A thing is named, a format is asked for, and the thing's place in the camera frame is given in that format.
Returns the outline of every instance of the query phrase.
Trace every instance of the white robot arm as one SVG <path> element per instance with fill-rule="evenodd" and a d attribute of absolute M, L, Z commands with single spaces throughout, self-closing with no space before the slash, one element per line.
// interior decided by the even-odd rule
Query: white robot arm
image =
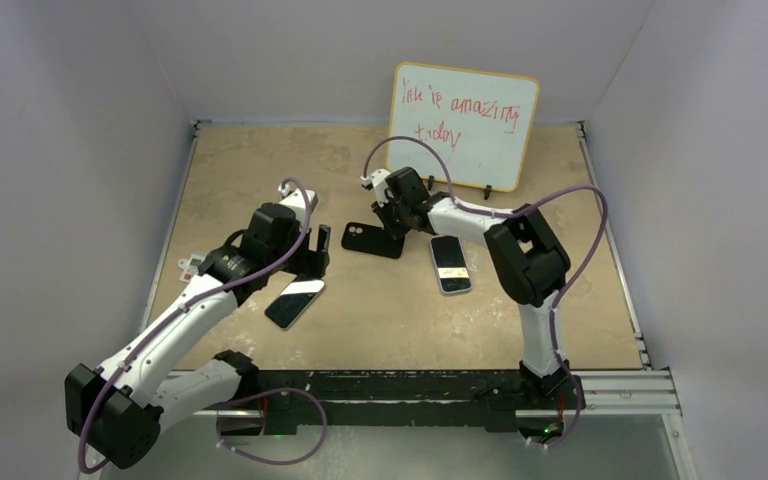
<path fill-rule="evenodd" d="M 524 342 L 521 369 L 530 372 L 547 394 L 566 379 L 558 363 L 559 357 L 566 361 L 560 315 L 555 312 L 554 316 L 556 352 L 551 340 L 549 311 L 564 286 L 570 261 L 539 211 L 508 218 L 513 213 L 510 209 L 494 210 L 453 200 L 444 192 L 431 195 L 410 167 L 393 173 L 375 170 L 361 178 L 361 183 L 375 193 L 373 211 L 392 238 L 419 230 L 432 235 L 451 235 L 487 248 L 502 288 L 519 307 Z M 490 215 L 470 211 L 490 212 Z M 531 249 L 523 252 L 520 242 L 531 242 Z"/>
<path fill-rule="evenodd" d="M 316 194 L 306 193 L 313 209 Z M 299 221 L 307 214 L 301 193 L 284 190 L 282 194 L 279 203 L 263 204 L 254 212 L 248 229 L 234 232 L 210 252 L 199 274 L 137 338 L 97 368 L 80 364 L 66 377 L 67 425 L 76 435 L 82 435 L 92 405 L 106 392 L 98 400 L 86 441 L 117 467 L 139 461 L 160 433 L 178 421 L 207 406 L 245 396 L 245 379 L 257 369 L 249 358 L 235 352 L 222 352 L 196 371 L 167 379 L 196 342 L 263 288 L 272 272 L 227 290 L 221 287 L 280 261 L 299 236 L 304 237 L 300 248 L 274 271 L 318 278 L 325 274 L 330 228 L 319 227 L 317 247 L 309 250 L 310 232 L 301 231 Z M 234 245 L 238 238 L 239 246 Z M 164 325 L 161 319 L 170 318 Z"/>

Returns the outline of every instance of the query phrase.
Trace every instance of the cable clip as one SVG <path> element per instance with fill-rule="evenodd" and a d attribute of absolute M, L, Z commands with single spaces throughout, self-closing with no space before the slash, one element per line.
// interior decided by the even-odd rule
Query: cable clip
<path fill-rule="evenodd" d="M 281 194 L 281 198 L 287 198 L 290 194 L 290 183 L 278 184 L 278 192 Z"/>

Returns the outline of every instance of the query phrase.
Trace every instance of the white backdrop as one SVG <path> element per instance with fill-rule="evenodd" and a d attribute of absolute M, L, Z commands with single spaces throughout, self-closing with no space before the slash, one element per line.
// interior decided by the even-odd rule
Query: white backdrop
<path fill-rule="evenodd" d="M 768 0 L 658 0 L 589 139 L 701 478 L 768 478 Z"/>
<path fill-rule="evenodd" d="M 587 118 L 652 0 L 130 0 L 187 113 L 379 121 L 403 61 L 528 75 Z"/>
<path fill-rule="evenodd" d="M 126 3 L 0 0 L 0 478 L 75 478 L 63 379 L 135 334 L 187 133 Z"/>

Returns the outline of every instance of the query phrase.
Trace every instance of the black smartphone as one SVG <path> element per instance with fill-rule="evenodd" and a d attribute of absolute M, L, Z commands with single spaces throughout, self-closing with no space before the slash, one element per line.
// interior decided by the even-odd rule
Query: black smartphone
<path fill-rule="evenodd" d="M 444 294 L 468 292 L 472 289 L 460 240 L 449 235 L 432 238 L 431 258 L 434 260 L 437 283 Z"/>
<path fill-rule="evenodd" d="M 287 285 L 264 313 L 282 330 L 287 330 L 325 289 L 321 278 L 299 275 Z"/>

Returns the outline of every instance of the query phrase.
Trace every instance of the beige table surface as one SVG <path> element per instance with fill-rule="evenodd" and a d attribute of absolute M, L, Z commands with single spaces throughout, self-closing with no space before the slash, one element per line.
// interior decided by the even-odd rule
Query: beige table surface
<path fill-rule="evenodd" d="M 292 276 L 275 274 L 234 314 L 216 325 L 180 363 L 195 369 L 234 349 L 266 369 L 515 368 L 522 355 L 517 308 L 496 278 L 490 256 L 464 244 L 473 279 L 469 293 L 444 297 L 432 268 L 430 236 L 408 235 L 402 258 L 343 250 L 348 221 L 378 225 L 371 192 L 359 176 L 385 127 L 214 126 L 202 129 L 164 260 L 151 319 L 184 288 L 178 259 L 219 246 L 248 225 L 261 203 L 279 200 L 278 183 L 299 178 L 320 195 L 314 225 L 331 225 L 327 287 L 288 331 L 263 310 Z M 384 167 L 381 149 L 371 169 Z M 573 127 L 536 127 L 519 188 L 494 192 L 457 187 L 464 200 L 516 207 L 562 187 L 589 182 Z M 443 188 L 437 184 L 435 189 Z M 594 196 L 575 193 L 541 209 L 578 266 L 599 222 Z M 563 338 L 573 368 L 640 368 L 619 275 L 603 240 L 588 269 L 561 303 Z"/>

